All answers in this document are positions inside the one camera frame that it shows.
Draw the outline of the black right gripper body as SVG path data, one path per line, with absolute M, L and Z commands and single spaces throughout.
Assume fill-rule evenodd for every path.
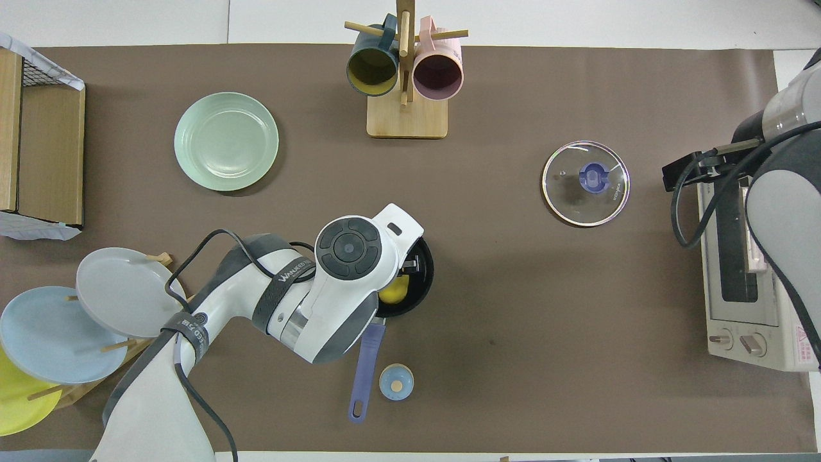
M 763 109 L 745 118 L 745 120 L 737 126 L 731 138 L 731 143 L 747 141 L 753 138 L 763 139 Z M 744 158 L 750 154 L 752 150 L 753 148 L 739 150 L 731 154 L 731 158 Z M 768 158 L 771 154 L 772 152 L 768 151 L 762 155 L 762 158 Z

